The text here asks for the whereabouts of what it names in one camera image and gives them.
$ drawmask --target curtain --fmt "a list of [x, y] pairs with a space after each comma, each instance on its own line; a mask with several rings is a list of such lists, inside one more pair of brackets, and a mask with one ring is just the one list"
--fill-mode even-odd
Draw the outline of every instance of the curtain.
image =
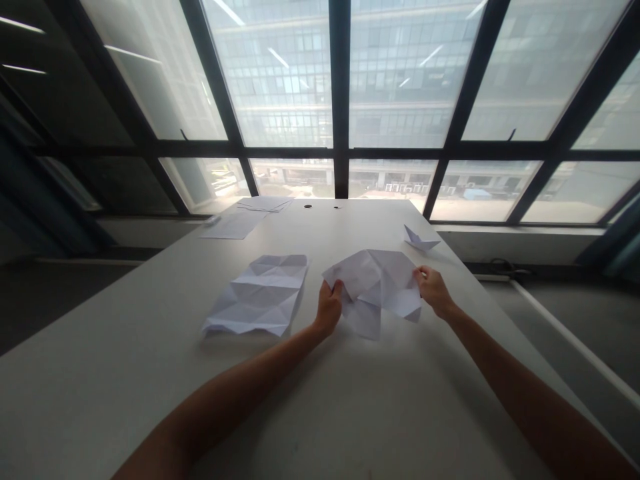
[[607, 276], [640, 283], [640, 195], [577, 262]]
[[0, 125], [0, 221], [46, 257], [95, 253], [114, 240]]

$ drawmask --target human hand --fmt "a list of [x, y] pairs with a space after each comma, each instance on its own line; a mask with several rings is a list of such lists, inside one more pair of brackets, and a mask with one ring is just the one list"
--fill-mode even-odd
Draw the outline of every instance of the human hand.
[[333, 291], [326, 280], [322, 282], [320, 287], [320, 296], [318, 298], [318, 314], [313, 321], [313, 325], [319, 328], [324, 335], [329, 336], [340, 320], [342, 314], [342, 280], [336, 280]]
[[420, 296], [433, 308], [438, 317], [444, 319], [457, 308], [438, 270], [422, 265], [413, 270], [413, 278], [418, 282]]

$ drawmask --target gray floor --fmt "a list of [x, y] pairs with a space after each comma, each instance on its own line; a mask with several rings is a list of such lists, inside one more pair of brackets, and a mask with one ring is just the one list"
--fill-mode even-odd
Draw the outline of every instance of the gray floor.
[[0, 268], [0, 355], [133, 268], [36, 262]]
[[[640, 411], [510, 284], [483, 282], [483, 286], [616, 442], [640, 464]], [[576, 283], [527, 286], [592, 352], [602, 355], [620, 378], [632, 387], [637, 385], [638, 372], [633, 368], [640, 355], [637, 351], [632, 354], [640, 323], [633, 316], [636, 299], [610, 290], [583, 289]], [[616, 304], [614, 313], [607, 313], [612, 303]], [[593, 335], [597, 330], [601, 330], [599, 337]]]

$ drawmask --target table surface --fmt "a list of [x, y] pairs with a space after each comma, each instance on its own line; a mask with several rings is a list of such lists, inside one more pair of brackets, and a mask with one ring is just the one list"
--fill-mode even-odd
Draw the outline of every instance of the table surface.
[[[2, 476], [109, 478], [188, 394], [276, 344], [260, 331], [208, 339], [200, 332], [222, 289], [263, 254], [311, 259], [285, 337], [315, 317], [321, 272], [359, 250], [402, 251], [440, 270], [468, 314], [596, 423], [449, 246], [422, 254], [403, 241], [404, 223], [439, 239], [409, 201], [315, 199], [268, 215], [244, 240], [200, 239], [200, 228], [180, 239], [0, 357]], [[425, 305], [418, 324], [383, 311], [378, 342], [340, 323], [193, 477], [551, 474]]]

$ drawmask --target creased white paper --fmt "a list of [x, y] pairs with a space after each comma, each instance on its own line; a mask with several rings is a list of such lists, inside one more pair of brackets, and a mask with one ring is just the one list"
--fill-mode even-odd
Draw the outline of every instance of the creased white paper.
[[423, 252], [428, 252], [429, 250], [434, 248], [438, 243], [440, 243], [440, 240], [424, 241], [415, 232], [413, 232], [408, 226], [405, 225], [405, 242], [410, 244], [412, 247], [417, 248], [418, 250], [422, 250]]
[[308, 267], [306, 255], [263, 255], [254, 260], [218, 297], [202, 330], [262, 329], [282, 336]]
[[264, 197], [259, 195], [258, 197], [249, 197], [242, 200], [238, 200], [238, 210], [256, 210], [265, 211], [269, 213], [279, 213], [287, 208], [293, 198], [291, 197]]
[[342, 314], [361, 337], [380, 338], [380, 312], [394, 312], [417, 322], [421, 303], [418, 284], [413, 278], [414, 264], [402, 252], [360, 250], [326, 270], [322, 276], [333, 288], [344, 282]]

